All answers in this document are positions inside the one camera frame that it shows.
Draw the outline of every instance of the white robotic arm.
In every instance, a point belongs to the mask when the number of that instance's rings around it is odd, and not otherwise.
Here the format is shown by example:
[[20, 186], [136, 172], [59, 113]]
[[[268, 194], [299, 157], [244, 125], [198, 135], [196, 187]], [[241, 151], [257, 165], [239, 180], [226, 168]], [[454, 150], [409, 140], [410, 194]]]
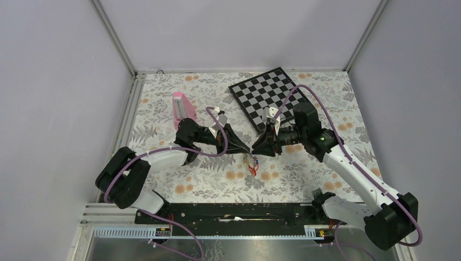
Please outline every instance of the white robotic arm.
[[[177, 144], [171, 145], [171, 147], [180, 147]], [[162, 169], [174, 166], [182, 166], [185, 164], [187, 159], [187, 152], [180, 150], [169, 150], [157, 152], [153, 155], [145, 158], [149, 161], [151, 166], [150, 171], [157, 172]], [[163, 206], [163, 198], [151, 189], [142, 188], [138, 199], [131, 205], [131, 207], [137, 209], [144, 209], [152, 214], [157, 213]]]
[[[375, 179], [388, 193], [398, 198], [398, 192], [382, 180], [378, 179], [367, 167], [360, 162], [345, 145], [347, 152], [352, 156], [368, 174]], [[392, 200], [384, 195], [376, 186], [366, 179], [357, 168], [350, 164], [349, 159], [344, 155], [339, 145], [331, 148], [331, 152], [326, 153], [323, 162], [329, 168], [338, 173], [351, 188], [362, 198], [363, 204], [345, 201], [338, 196], [331, 197], [322, 205], [325, 214], [331, 219], [342, 220], [350, 225], [365, 231], [364, 217], [376, 215], [382, 210], [382, 205], [391, 205]]]
[[[313, 201], [313, 206], [320, 208], [317, 209], [320, 216], [360, 228], [384, 250], [415, 230], [414, 222], [389, 196], [395, 198], [415, 220], [418, 216], [416, 198], [411, 193], [399, 194], [368, 170], [332, 130], [321, 127], [317, 110], [311, 103], [296, 104], [293, 107], [295, 124], [286, 128], [276, 128], [274, 111], [267, 108], [269, 120], [264, 133], [252, 145], [252, 153], [275, 157], [282, 153], [283, 146], [301, 143], [310, 155], [337, 172], [365, 202], [365, 205], [352, 203], [327, 192]], [[371, 182], [357, 166], [382, 188]]]

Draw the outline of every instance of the orange flower pattern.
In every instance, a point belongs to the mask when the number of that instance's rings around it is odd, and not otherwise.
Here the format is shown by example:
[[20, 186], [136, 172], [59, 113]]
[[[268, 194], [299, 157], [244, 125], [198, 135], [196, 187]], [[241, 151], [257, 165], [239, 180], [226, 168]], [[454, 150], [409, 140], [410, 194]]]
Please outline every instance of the orange flower pattern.
[[[299, 84], [311, 86], [325, 106], [350, 150], [379, 178], [376, 159], [362, 122], [349, 78], [345, 72], [288, 72]], [[172, 121], [172, 94], [182, 91], [197, 111], [197, 122], [211, 120], [204, 111], [208, 105], [225, 108], [236, 135], [251, 146], [258, 138], [228, 87], [255, 73], [148, 74], [136, 112], [129, 147], [136, 153], [165, 147], [175, 141]], [[329, 124], [319, 103], [303, 91], [319, 111], [322, 125]], [[211, 146], [199, 147], [216, 153]], [[310, 191], [321, 188], [349, 201], [360, 201], [350, 186], [335, 172], [309, 156], [301, 144], [283, 147], [277, 157], [258, 157], [254, 177], [241, 154], [219, 158], [199, 156], [185, 166], [149, 172], [145, 187], [154, 189], [169, 202], [310, 202]]]

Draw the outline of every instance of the white wall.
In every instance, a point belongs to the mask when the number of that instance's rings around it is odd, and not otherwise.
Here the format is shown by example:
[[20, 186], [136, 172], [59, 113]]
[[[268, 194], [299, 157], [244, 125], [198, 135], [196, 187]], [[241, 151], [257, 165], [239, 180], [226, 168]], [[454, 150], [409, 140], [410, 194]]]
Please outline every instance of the white wall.
[[65, 260], [130, 76], [90, 1], [0, 1], [0, 260]]
[[390, 1], [350, 77], [383, 177], [419, 200], [418, 261], [461, 257], [461, 2]]
[[138, 70], [341, 69], [379, 0], [102, 0]]

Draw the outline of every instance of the chessboard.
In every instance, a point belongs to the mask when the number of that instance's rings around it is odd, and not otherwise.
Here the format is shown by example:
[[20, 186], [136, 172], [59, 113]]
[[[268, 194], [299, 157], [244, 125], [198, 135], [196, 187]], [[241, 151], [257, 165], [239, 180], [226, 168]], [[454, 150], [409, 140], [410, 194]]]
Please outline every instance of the chessboard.
[[[258, 134], [265, 129], [263, 112], [266, 107], [279, 108], [290, 90], [296, 84], [281, 67], [262, 73], [229, 87], [232, 95], [248, 117]], [[308, 101], [305, 95], [296, 90], [280, 114], [281, 124], [293, 119], [291, 109], [298, 103]]]

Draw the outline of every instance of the table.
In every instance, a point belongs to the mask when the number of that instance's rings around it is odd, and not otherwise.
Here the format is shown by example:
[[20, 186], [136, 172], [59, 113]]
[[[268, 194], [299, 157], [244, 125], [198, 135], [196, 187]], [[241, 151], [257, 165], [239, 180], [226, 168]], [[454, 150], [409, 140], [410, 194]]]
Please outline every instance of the table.
[[[220, 107], [239, 138], [251, 147], [258, 136], [228, 87], [258, 74], [148, 74], [129, 147], [144, 153], [174, 142], [172, 95], [175, 91], [183, 92], [193, 103], [197, 122], [202, 126], [212, 123], [205, 107]], [[305, 84], [316, 92], [351, 151], [381, 177], [347, 73], [288, 72], [288, 75], [296, 84]], [[319, 119], [329, 128], [319, 104], [308, 91], [302, 91], [319, 108]], [[199, 147], [216, 153], [215, 147], [202, 144]], [[176, 203], [310, 202], [311, 192], [318, 188], [352, 202], [362, 201], [337, 173], [308, 155], [302, 145], [286, 146], [283, 154], [275, 158], [259, 156], [256, 177], [250, 174], [242, 158], [241, 154], [219, 158], [198, 156], [187, 166], [149, 173], [144, 186]]]

